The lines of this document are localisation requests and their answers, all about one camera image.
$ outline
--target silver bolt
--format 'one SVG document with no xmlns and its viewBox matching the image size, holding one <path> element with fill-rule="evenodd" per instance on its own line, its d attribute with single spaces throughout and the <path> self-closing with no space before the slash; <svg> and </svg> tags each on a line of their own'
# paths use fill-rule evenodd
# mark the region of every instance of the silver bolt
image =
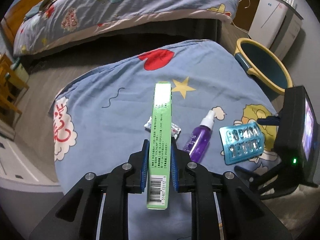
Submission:
<svg viewBox="0 0 320 240">
<path fill-rule="evenodd" d="M 91 180 L 91 179 L 93 179 L 94 178 L 94 173 L 92 173 L 92 172 L 89 172 L 89 173 L 87 173 L 86 175 L 85 175 L 85 179 L 87 179 L 87 180 Z"/>
<path fill-rule="evenodd" d="M 130 170 L 132 168 L 132 165 L 130 163 L 125 163 L 122 165 L 122 169 L 124 170 Z"/>
<path fill-rule="evenodd" d="M 235 177 L 231 171 L 226 172 L 224 176 L 226 176 L 227 179 L 233 179 Z"/>
<path fill-rule="evenodd" d="M 197 167 L 197 164 L 194 163 L 194 162 L 189 162 L 189 163 L 187 164 L 187 166 L 188 166 L 190 169 L 194 169 L 194 168 Z"/>
</svg>

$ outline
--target white barcode label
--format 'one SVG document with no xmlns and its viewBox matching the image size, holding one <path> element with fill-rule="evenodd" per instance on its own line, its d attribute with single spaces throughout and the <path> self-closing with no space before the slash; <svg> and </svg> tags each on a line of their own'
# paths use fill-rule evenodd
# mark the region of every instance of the white barcode label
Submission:
<svg viewBox="0 0 320 240">
<path fill-rule="evenodd" d="M 164 205 L 167 176 L 150 175 L 148 204 Z"/>
</svg>

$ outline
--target trash can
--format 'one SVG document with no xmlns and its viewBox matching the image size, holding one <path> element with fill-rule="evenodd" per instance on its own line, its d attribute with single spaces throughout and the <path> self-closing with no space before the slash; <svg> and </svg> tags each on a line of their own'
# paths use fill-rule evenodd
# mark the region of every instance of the trash can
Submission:
<svg viewBox="0 0 320 240">
<path fill-rule="evenodd" d="M 261 87 L 270 101 L 292 87 L 292 79 L 282 62 L 260 43 L 247 38 L 237 40 L 235 59 Z"/>
<path fill-rule="evenodd" d="M 10 68 L 23 82 L 26 83 L 28 81 L 29 74 L 27 73 L 23 65 L 20 63 L 20 58 L 17 58 L 17 60 L 10 66 Z M 5 79 L 8 80 L 12 85 L 17 87 L 18 89 L 21 90 L 23 88 L 23 86 L 16 83 L 16 80 L 12 78 L 9 73 L 6 74 Z"/>
</svg>

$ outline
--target purple liquid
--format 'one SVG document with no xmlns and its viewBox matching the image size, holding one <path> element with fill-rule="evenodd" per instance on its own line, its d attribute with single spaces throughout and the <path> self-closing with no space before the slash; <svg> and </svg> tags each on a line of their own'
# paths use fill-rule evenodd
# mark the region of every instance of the purple liquid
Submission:
<svg viewBox="0 0 320 240">
<path fill-rule="evenodd" d="M 183 148 L 184 151 L 189 153 L 193 162 L 199 162 L 207 149 L 210 137 L 211 130 L 204 125 L 200 125 L 193 130 L 187 144 Z"/>
</svg>

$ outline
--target purple spray bottle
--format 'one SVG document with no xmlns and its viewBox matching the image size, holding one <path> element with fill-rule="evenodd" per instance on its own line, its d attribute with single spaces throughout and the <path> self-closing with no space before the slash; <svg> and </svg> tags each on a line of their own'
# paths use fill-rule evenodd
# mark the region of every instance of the purple spray bottle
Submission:
<svg viewBox="0 0 320 240">
<path fill-rule="evenodd" d="M 202 119 L 200 126 L 196 127 L 192 131 L 187 144 L 183 148 L 184 151 L 189 153 L 193 162 L 199 162 L 205 150 L 207 149 L 215 115 L 216 113 L 213 110 L 208 112 L 207 116 Z"/>
</svg>

